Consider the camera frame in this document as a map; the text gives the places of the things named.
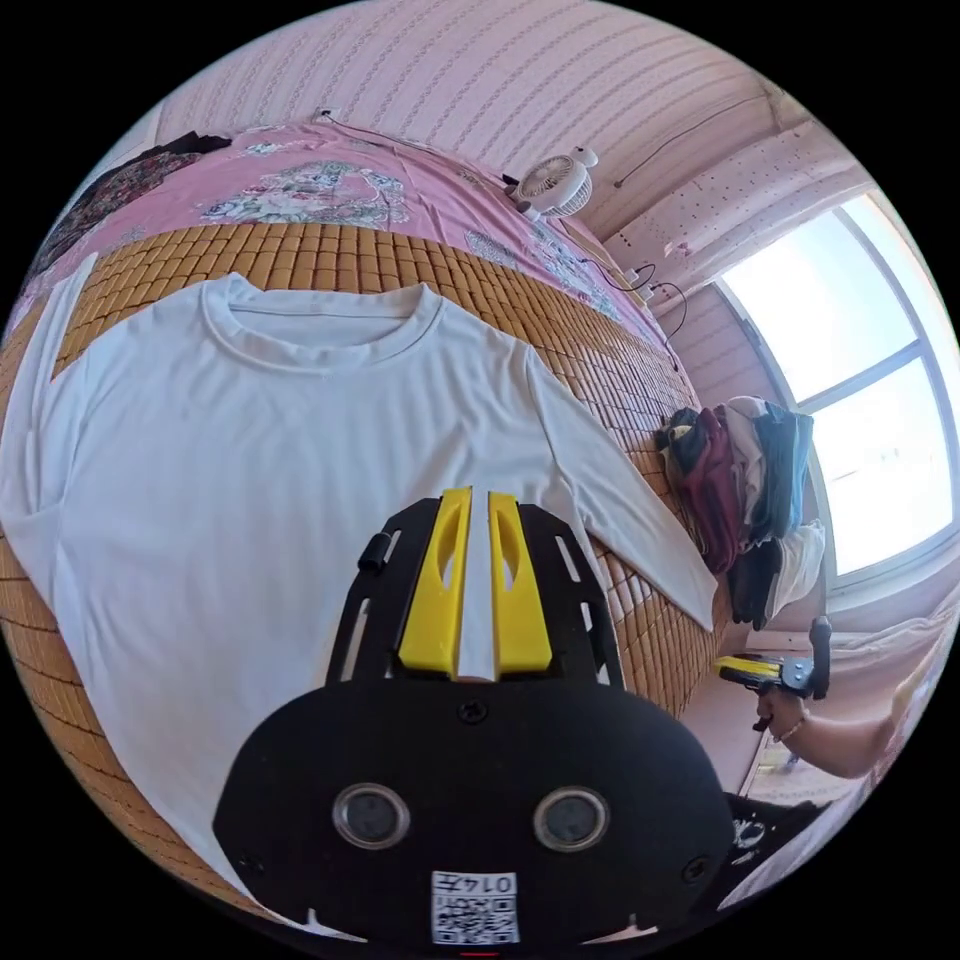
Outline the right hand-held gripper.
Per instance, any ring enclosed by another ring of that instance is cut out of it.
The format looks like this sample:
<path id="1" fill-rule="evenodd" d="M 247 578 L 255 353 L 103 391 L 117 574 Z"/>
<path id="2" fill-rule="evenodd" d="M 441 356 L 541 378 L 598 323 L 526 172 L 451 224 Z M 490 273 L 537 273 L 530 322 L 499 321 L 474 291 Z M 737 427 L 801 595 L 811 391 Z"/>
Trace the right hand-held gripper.
<path id="1" fill-rule="evenodd" d="M 759 695 L 770 687 L 792 693 L 802 700 L 819 699 L 819 669 L 813 658 L 763 657 L 743 653 L 716 659 L 721 678 Z"/>

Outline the person's right hand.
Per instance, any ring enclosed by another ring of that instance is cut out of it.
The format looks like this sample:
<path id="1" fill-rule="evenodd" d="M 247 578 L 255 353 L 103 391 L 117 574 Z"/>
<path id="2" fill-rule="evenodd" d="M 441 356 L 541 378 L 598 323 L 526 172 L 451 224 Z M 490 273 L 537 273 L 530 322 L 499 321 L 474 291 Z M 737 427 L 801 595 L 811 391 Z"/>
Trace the person's right hand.
<path id="1" fill-rule="evenodd" d="M 758 695 L 757 715 L 774 741 L 783 742 L 800 730 L 808 712 L 800 697 L 770 687 Z"/>

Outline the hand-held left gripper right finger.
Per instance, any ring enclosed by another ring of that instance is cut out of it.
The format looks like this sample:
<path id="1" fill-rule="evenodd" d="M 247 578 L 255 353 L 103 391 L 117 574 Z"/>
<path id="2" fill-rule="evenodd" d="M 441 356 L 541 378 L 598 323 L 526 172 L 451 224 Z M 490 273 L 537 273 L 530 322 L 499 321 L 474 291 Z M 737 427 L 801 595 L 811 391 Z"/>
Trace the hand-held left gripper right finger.
<path id="1" fill-rule="evenodd" d="M 552 649 L 515 497 L 488 494 L 492 628 L 499 674 L 545 673 Z"/>

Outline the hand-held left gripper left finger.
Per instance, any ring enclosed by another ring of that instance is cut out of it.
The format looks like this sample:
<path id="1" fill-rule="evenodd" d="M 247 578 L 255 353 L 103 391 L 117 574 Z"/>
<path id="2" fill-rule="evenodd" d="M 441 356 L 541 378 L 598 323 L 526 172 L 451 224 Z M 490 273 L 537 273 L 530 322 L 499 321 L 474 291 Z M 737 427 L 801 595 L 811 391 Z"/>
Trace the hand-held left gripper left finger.
<path id="1" fill-rule="evenodd" d="M 407 670 L 457 671 L 471 509 L 470 488 L 438 502 L 398 649 Z"/>

